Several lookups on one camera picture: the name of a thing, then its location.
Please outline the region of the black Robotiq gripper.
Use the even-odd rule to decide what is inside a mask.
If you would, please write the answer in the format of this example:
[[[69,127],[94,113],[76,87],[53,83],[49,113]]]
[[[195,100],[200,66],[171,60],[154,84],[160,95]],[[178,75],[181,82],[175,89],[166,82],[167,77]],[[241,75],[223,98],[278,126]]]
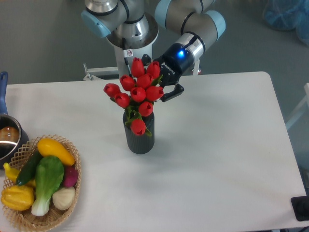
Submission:
[[[148,54],[143,54],[143,65],[150,65],[152,58]],[[184,92],[184,87],[178,83],[183,73],[193,64],[194,56],[180,43],[174,43],[159,58],[154,59],[160,66],[161,87],[174,85],[172,92],[165,93],[160,98],[162,102],[167,102],[175,97],[180,96]]]

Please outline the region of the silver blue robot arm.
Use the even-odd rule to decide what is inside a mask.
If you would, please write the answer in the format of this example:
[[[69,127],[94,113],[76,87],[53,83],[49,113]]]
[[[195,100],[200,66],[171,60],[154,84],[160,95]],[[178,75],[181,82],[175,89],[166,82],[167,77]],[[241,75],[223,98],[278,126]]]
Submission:
[[[217,11],[209,10],[210,0],[155,0],[155,11],[147,12],[142,0],[87,0],[81,17],[91,32],[106,38],[114,47],[115,68],[86,69],[89,76],[129,73],[133,58],[144,65],[154,60],[153,43],[159,28],[179,34],[179,39],[157,61],[163,74],[160,85],[174,86],[164,94],[168,101],[182,94],[180,77],[191,70],[199,74],[200,57],[225,31],[225,20]]]

